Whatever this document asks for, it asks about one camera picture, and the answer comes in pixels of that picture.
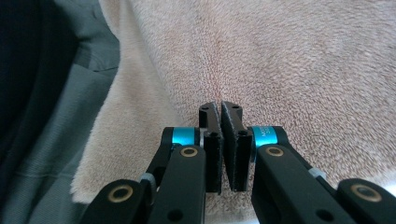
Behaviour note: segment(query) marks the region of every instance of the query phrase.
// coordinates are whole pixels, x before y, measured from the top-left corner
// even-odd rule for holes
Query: beige fleece blanket
[[[76,202],[137,179],[165,126],[197,126],[198,106],[244,107],[280,125],[334,186],[396,180],[394,1],[102,0],[120,70],[76,173]],[[253,218],[248,193],[224,184],[206,221]]]

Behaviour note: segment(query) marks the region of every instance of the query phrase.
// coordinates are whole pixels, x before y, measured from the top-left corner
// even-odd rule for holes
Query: dark gray cloth
[[[70,185],[117,72],[119,42],[97,1],[55,3],[70,20],[78,50],[58,104],[7,189],[2,223],[77,223],[86,207],[72,202]]]
[[[11,36],[15,38],[12,40],[14,42],[11,41],[15,47],[10,49],[12,51],[8,55],[12,58],[9,60],[11,64],[8,64],[10,68],[2,74],[1,79],[5,82],[0,85],[0,87],[6,86],[0,91],[1,98],[4,99],[0,103],[1,111],[9,110],[9,113],[3,114],[2,112],[0,118],[0,120],[8,121],[0,122],[2,125],[6,124],[6,129],[3,130],[4,134],[0,136],[1,201],[5,197],[5,190],[15,169],[23,157],[29,153],[49,120],[62,92],[78,47],[78,41],[65,19],[64,13],[52,1],[38,0],[26,6],[23,4],[24,1],[17,1],[17,3],[16,5],[9,3],[6,9],[2,8],[2,11],[10,12],[11,15],[7,21],[15,25],[14,29],[19,31]],[[31,24],[39,24],[39,31],[36,30],[35,25],[27,28]],[[10,35],[12,30],[5,30],[5,32]],[[33,38],[36,33],[39,33],[39,38],[33,43],[39,45],[38,52],[35,52],[35,48],[24,47],[28,45],[23,44],[23,38],[29,38],[29,33],[32,33]],[[24,57],[20,57],[18,61],[18,56],[23,53],[30,57],[37,57],[37,65],[34,66],[31,60],[27,60],[25,63]],[[25,66],[31,71],[19,69]]]

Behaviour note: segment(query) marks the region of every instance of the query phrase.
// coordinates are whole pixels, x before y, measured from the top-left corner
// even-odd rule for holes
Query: black plastic part
[[[354,193],[352,186],[373,189],[379,197],[375,197],[365,187],[361,188],[361,197]],[[364,195],[368,195],[369,199],[364,199]],[[359,223],[396,223],[396,198],[374,183],[358,178],[342,180],[336,191],[336,199]]]
[[[182,156],[181,151],[191,147],[197,154]],[[166,168],[148,223],[203,223],[204,217],[205,151],[198,146],[177,147]]]
[[[131,197],[120,203],[111,202],[108,199],[111,190],[122,185],[130,186],[133,189]],[[102,188],[85,211],[80,223],[144,223],[146,221],[146,213],[143,188],[133,180],[121,179],[111,182]]]
[[[257,155],[252,204],[260,223],[355,223],[286,147],[262,146]]]
[[[163,129],[160,147],[146,171],[146,173],[154,175],[158,186],[160,186],[163,181],[163,174],[165,173],[166,166],[171,156],[173,130],[173,127],[166,127]]]
[[[253,133],[242,124],[242,107],[221,102],[221,129],[224,132],[224,162],[230,188],[246,191]]]
[[[200,141],[201,141],[201,132],[199,128],[194,128],[194,144],[196,146],[199,146]]]
[[[291,146],[289,142],[288,135],[286,134],[285,130],[280,127],[280,126],[273,126],[276,132],[276,138],[277,138],[277,143],[283,147],[286,147],[289,149],[289,151],[296,157],[300,163],[303,164],[303,166],[307,169],[310,170],[312,166],[307,162],[295,149],[294,147]]]
[[[332,197],[335,197],[335,189],[322,177],[318,176],[316,180],[319,182],[319,184],[327,190],[327,192],[332,195]]]
[[[217,192],[218,194],[221,194],[224,138],[220,128],[219,111],[214,102],[200,106],[199,127],[206,129],[204,132],[204,150],[206,152],[206,192]]]

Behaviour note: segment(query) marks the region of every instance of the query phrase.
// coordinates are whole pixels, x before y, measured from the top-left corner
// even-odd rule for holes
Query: brass screw
[[[268,147],[265,152],[271,156],[281,157],[283,156],[283,150],[278,147]]]
[[[382,197],[378,193],[378,191],[376,191],[375,189],[372,189],[370,187],[367,187],[365,185],[354,184],[350,187],[350,189],[356,196],[358,196],[368,202],[378,203],[378,202],[381,202],[381,200],[382,200]]]
[[[194,157],[198,154],[198,150],[193,147],[185,147],[181,149],[180,154],[184,157]]]
[[[121,190],[121,189],[126,189],[126,193],[124,195],[120,196],[120,197],[116,196],[115,193],[118,190]],[[116,186],[114,189],[112,189],[108,193],[107,198],[108,198],[109,201],[111,201],[113,203],[122,203],[122,202],[128,200],[132,196],[132,194],[134,194],[134,189],[132,189],[131,186],[129,186],[129,185],[119,185],[119,186]]]

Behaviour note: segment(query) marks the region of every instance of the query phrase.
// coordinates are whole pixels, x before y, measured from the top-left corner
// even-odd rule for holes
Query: fleece texture
[[[137,179],[165,126],[198,126],[198,107],[222,100],[244,107],[246,126],[283,126],[335,187],[350,177],[396,180],[394,1],[101,5],[120,40],[120,69],[72,184],[76,202]],[[249,193],[224,183],[221,196],[206,197],[206,221],[253,218]]]

